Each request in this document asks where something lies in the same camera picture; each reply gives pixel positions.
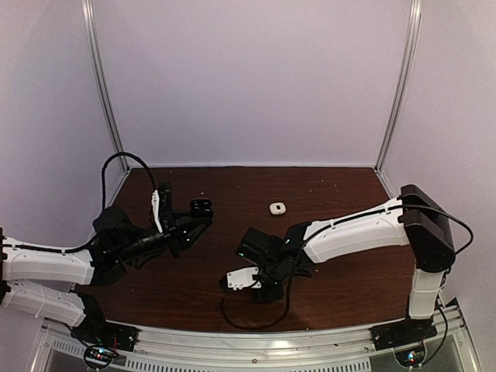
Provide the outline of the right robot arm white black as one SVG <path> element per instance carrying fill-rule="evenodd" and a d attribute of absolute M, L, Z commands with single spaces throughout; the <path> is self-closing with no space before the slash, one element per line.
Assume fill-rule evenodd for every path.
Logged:
<path fill-rule="evenodd" d="M 385 203 L 351 215 L 292 225 L 283 237 L 249 228 L 236 250 L 250 267 L 226 275 L 229 290 L 249 288 L 258 301 L 282 299 L 283 283 L 351 253 L 410 246 L 415 256 L 407 318 L 397 334 L 408 343 L 427 329 L 443 277 L 456 259 L 450 219 L 419 187 L 408 184 Z"/>

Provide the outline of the white earbud charging case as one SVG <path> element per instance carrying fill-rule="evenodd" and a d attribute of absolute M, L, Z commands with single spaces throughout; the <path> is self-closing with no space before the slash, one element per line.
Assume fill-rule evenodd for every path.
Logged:
<path fill-rule="evenodd" d="M 283 215 L 287 211 L 287 207 L 283 202 L 274 202 L 269 205 L 271 215 Z"/>

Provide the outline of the black round cap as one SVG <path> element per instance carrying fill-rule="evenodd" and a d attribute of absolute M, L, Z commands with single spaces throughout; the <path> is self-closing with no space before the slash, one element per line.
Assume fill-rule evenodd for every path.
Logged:
<path fill-rule="evenodd" d="M 191 200 L 190 213 L 193 218 L 211 218 L 214 215 L 213 201 L 207 198 Z"/>

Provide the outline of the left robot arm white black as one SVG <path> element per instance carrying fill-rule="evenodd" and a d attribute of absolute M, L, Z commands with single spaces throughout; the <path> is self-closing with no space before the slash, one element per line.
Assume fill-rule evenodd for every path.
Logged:
<path fill-rule="evenodd" d="M 95 299 L 62 293 L 42 281 L 111 286 L 126 275 L 128 266 L 139 269 L 165 250 L 178 258 L 212 224 L 213 215 L 210 200 L 195 199 L 187 212 L 158 208 L 153 225 L 143 229 L 133 225 L 122 208 L 112 206 L 93 222 L 95 236 L 83 246 L 41 246 L 4 237 L 1 307 L 80 326 L 93 343 L 106 343 L 112 329 Z"/>

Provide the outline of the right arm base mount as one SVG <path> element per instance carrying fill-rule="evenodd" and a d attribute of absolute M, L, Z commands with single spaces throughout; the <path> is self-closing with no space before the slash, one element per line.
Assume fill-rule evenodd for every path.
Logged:
<path fill-rule="evenodd" d="M 403 319 L 370 329 L 375 350 L 397 348 L 417 343 L 437 335 L 437 328 L 432 319 Z"/>

